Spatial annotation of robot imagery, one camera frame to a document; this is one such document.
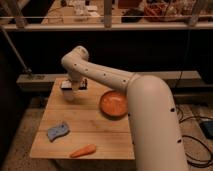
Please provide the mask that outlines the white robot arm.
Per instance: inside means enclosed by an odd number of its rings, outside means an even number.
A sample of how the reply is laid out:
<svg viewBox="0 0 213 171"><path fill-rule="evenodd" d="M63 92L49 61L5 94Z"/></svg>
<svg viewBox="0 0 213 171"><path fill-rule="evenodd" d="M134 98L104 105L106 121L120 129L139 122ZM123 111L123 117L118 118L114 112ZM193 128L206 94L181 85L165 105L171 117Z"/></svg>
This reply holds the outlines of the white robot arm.
<svg viewBox="0 0 213 171"><path fill-rule="evenodd" d="M97 65L75 47L61 59L70 78L85 76L127 96L137 171L189 171L172 92L161 78Z"/></svg>

